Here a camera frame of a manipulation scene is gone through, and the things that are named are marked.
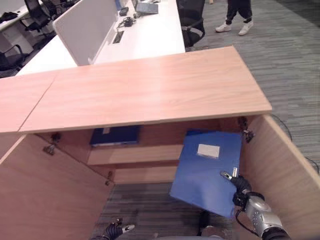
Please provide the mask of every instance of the laptop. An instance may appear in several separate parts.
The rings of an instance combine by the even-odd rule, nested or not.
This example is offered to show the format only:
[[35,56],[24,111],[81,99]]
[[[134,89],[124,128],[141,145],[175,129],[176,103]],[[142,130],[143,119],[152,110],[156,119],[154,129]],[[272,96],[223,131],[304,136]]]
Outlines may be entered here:
[[154,3],[146,3],[146,2],[138,2],[138,0],[132,0],[132,4],[137,13],[141,15],[150,15],[150,14],[158,14],[159,8],[157,4]]

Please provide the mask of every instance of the black pants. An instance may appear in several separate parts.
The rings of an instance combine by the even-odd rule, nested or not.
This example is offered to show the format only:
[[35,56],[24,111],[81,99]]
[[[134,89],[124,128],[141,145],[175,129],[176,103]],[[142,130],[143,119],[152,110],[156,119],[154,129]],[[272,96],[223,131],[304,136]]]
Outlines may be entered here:
[[251,0],[228,0],[227,25],[232,23],[237,12],[245,19],[244,23],[249,23],[252,20]]

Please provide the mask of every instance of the cabinet door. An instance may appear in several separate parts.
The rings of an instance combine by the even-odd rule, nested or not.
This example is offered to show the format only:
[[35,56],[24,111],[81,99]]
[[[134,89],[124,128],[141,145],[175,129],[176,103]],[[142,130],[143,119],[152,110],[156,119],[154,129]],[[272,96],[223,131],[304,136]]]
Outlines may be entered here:
[[1,239],[87,240],[112,185],[35,135],[18,141],[0,165]]
[[0,134],[0,159],[12,147],[13,144],[21,137],[17,133],[1,133]]
[[244,145],[242,174],[293,239],[319,237],[320,177],[269,115],[254,119],[249,129],[255,137]]

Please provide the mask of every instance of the white sneaker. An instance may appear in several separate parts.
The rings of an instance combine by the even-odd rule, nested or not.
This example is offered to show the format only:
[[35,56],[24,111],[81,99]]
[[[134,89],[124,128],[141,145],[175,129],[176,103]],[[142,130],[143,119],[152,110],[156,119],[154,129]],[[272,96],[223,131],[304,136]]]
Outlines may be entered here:
[[217,33],[229,32],[231,31],[231,25],[227,25],[226,22],[224,22],[221,26],[216,27],[215,31]]
[[248,23],[245,23],[242,29],[240,30],[239,35],[240,36],[246,35],[249,32],[250,28],[252,28],[253,26],[254,26],[253,20],[251,20]]

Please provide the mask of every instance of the person's leg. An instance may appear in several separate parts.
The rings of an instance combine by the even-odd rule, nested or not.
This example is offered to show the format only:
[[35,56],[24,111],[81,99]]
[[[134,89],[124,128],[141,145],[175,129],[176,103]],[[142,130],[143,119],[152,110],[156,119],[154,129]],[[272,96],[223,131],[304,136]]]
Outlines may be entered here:
[[238,11],[237,1],[239,0],[228,0],[228,11],[226,13],[226,20],[225,20],[225,23],[227,25],[231,25],[232,20],[237,15],[237,11]]
[[252,19],[251,0],[240,0],[238,11],[240,16],[245,19],[244,26],[239,32],[239,35],[243,36],[246,35],[254,25],[254,21]]
[[215,31],[217,33],[231,31],[232,20],[237,15],[237,11],[238,11],[236,1],[237,0],[228,0],[228,10],[226,14],[226,20],[221,26],[218,26],[215,28]]

